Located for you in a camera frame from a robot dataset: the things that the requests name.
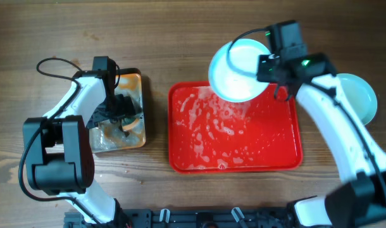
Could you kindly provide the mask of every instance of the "black metal base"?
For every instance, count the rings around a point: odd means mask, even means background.
[[[132,221],[133,228],[201,228],[204,223],[214,222],[219,228],[237,228],[232,217],[231,210],[194,210],[171,211],[169,223],[159,221],[160,212],[151,210],[124,210],[124,213]],[[270,207],[257,210],[243,210],[245,222],[248,228],[283,228],[287,227],[286,208]],[[96,227],[86,224],[80,213],[65,213],[64,228],[89,228]]]

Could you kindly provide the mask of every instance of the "white bowl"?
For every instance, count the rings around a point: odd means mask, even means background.
[[[214,55],[208,70],[210,86],[214,93],[229,102],[249,101],[261,94],[269,83],[258,82],[256,78],[239,75],[227,65],[227,49],[224,45]],[[240,39],[231,49],[231,62],[241,70],[256,74],[260,54],[270,54],[262,43],[252,39]]]

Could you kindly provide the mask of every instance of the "orange sauce residue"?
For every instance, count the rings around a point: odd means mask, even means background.
[[[125,146],[125,147],[122,147],[122,149],[128,149],[128,148],[138,148],[138,147],[141,147],[145,144],[145,141],[146,141],[146,138],[145,138],[145,130],[143,130],[140,134],[134,132],[134,131],[129,131],[130,134],[133,134],[135,136],[138,137],[138,143],[137,144],[134,144],[132,146]]]
[[[129,89],[131,91],[135,90],[139,84],[141,84],[141,76],[136,73],[130,73],[120,76],[123,79],[127,79],[127,83],[119,83],[118,87],[120,89]]]
[[[137,126],[137,124],[140,122],[140,119],[139,118],[136,118],[132,123],[126,125],[126,126],[123,126],[123,130],[126,131],[126,130],[131,130],[133,129],[135,126]]]

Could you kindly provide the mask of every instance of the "soap suds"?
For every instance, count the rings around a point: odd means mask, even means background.
[[[185,101],[184,101],[183,104],[182,104],[182,107],[180,108],[180,112],[185,111],[186,103],[189,101],[190,98],[192,98],[192,95],[193,95],[193,97],[194,97],[194,94],[191,94],[190,97],[188,97],[188,98],[185,99]]]
[[[184,123],[184,121],[182,120],[182,121],[176,121],[176,125],[182,125],[182,126],[185,126],[186,127],[186,125],[185,125],[185,123]]]
[[[189,129],[192,129],[193,123],[196,121],[197,115],[196,115],[196,110],[200,106],[199,100],[195,100],[193,103],[193,108],[189,110]]]
[[[234,132],[232,129],[229,129],[228,127],[223,127],[224,132],[226,132],[228,135],[233,136]]]
[[[208,132],[208,136],[212,139],[212,140],[214,140],[214,136],[213,136],[213,133],[211,133],[211,132]]]
[[[203,161],[205,162],[210,162],[210,158],[208,156],[202,156],[201,157],[203,159]]]
[[[237,117],[244,118],[248,109],[251,107],[250,102],[231,103],[220,99],[214,94],[209,98],[210,99],[208,101],[208,104],[209,107],[213,109],[213,114],[217,114],[217,112],[219,111],[219,116],[223,120]]]
[[[190,164],[187,169],[205,169],[206,167],[204,165],[198,165],[197,167],[195,167],[193,164]]]
[[[203,149],[204,146],[202,142],[200,145],[194,145],[194,152],[196,153],[196,158],[199,157],[199,155],[201,156],[203,154]]]
[[[199,99],[209,98],[213,94],[213,91],[211,90],[210,86],[201,86],[201,87],[198,87],[198,89],[199,89]]]
[[[241,164],[242,162],[244,162],[243,161],[243,159],[241,159],[241,158],[232,158],[232,161],[235,163],[235,164]]]

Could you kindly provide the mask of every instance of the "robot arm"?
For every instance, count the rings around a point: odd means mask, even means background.
[[[82,208],[67,201],[87,223],[98,221],[110,227],[124,227],[128,219],[119,203],[93,178],[94,160],[86,126],[94,127],[104,120],[118,121],[125,115],[134,115],[135,110],[130,98],[114,95],[116,71],[113,60],[106,56],[95,57],[93,69],[73,76],[80,84],[79,92],[31,145],[26,159],[27,179],[33,189],[43,190],[50,196],[75,199]],[[43,117],[26,120],[23,125],[25,144],[76,88],[77,84],[72,82],[70,90],[51,111]],[[59,143],[63,143],[64,153],[46,153],[46,147]]]
[[[357,124],[364,139],[368,143],[370,151],[375,157],[375,161],[380,171],[383,173],[386,172],[386,154],[373,140],[355,114],[354,110],[351,108],[344,95],[339,79],[328,74],[314,78],[312,83],[322,86],[325,89],[329,89],[331,87],[336,88],[335,99],[342,104],[353,121]],[[332,98],[310,85],[303,84],[297,92],[296,100],[309,113],[324,137],[337,164],[339,177],[342,183],[356,183],[358,176],[362,173],[364,173],[365,176],[375,176],[375,169],[373,168],[371,160],[367,157],[363,143],[358,137],[355,128],[352,126],[345,113],[334,104]],[[364,200],[365,201],[362,203],[358,202],[358,206],[361,206],[362,204],[369,204],[369,201],[366,198]],[[342,213],[340,211],[340,208],[343,207],[343,205],[339,202],[333,201],[334,200],[328,200],[327,202],[327,198],[325,196],[298,201],[294,205],[294,208],[299,223],[306,227],[314,225],[332,225],[330,218],[333,218],[334,222],[337,222],[335,223],[336,227],[341,227],[343,225],[348,226],[346,222],[344,222],[344,224],[338,223],[338,212],[340,212],[339,216],[343,220],[345,220],[347,215],[346,213]],[[334,207],[327,207],[327,205],[332,204],[337,205],[334,205]],[[354,209],[355,208],[346,207],[345,210],[351,212]]]
[[[257,80],[296,97],[328,144],[343,183],[328,196],[297,201],[298,225],[357,227],[385,219],[386,154],[350,106],[336,69],[324,54],[307,53],[297,22],[265,30],[272,55],[259,57]]]
[[[335,99],[342,104],[358,125],[370,151],[375,156],[380,171],[386,171],[386,154],[373,140],[350,106],[339,79],[332,75],[324,75],[315,77],[312,83],[325,89],[336,88]],[[337,164],[339,177],[343,183],[357,179],[357,174],[360,172],[364,172],[366,175],[375,173],[354,127],[345,113],[334,104],[330,97],[310,85],[303,84],[297,92],[296,100],[308,112],[324,137]]]

